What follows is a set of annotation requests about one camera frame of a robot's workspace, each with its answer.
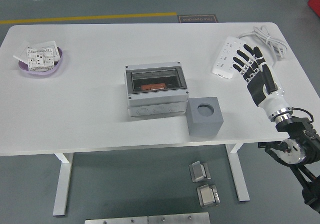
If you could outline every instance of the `white cable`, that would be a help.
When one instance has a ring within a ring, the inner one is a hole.
[[[265,25],[262,25],[260,28],[254,26],[253,32],[241,34],[238,36],[238,38],[247,36],[256,36],[261,40],[262,43],[269,47],[274,58],[274,64],[277,61],[277,56],[283,58],[287,52],[287,44],[278,38],[272,37]]]

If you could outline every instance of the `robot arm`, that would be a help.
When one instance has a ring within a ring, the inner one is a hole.
[[[292,108],[284,99],[284,90],[269,67],[258,47],[244,45],[233,60],[233,67],[247,82],[247,88],[256,106],[263,108],[271,122],[276,123],[278,132],[287,132],[289,138],[281,142],[259,143],[277,162],[290,167],[303,187],[304,203],[320,213],[320,176],[314,176],[304,164],[320,160],[320,136],[312,126],[312,115],[299,108]],[[309,118],[292,116],[294,110],[301,110]],[[302,173],[310,179],[306,181]]]

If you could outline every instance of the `white power strip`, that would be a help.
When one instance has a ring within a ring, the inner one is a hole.
[[[237,50],[242,49],[246,42],[244,40],[228,36],[222,46],[222,49],[217,56],[212,67],[212,73],[221,78],[231,79],[234,75],[233,60],[237,56]]]

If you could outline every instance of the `gray cube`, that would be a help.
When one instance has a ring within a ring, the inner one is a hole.
[[[186,108],[185,115],[190,136],[217,135],[224,119],[216,97],[189,98]]]

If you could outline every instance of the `yellow floor line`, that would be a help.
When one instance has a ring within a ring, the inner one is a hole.
[[[0,24],[9,23],[36,23],[36,22],[52,22],[52,21],[71,21],[71,20],[88,20],[88,19],[108,19],[108,18],[140,18],[140,17],[156,17],[156,16],[176,16],[176,12],[167,13],[133,13],[133,14],[112,14],[98,16],[76,16],[76,17],[56,17],[56,18],[32,18],[32,19],[12,19],[0,20]]]

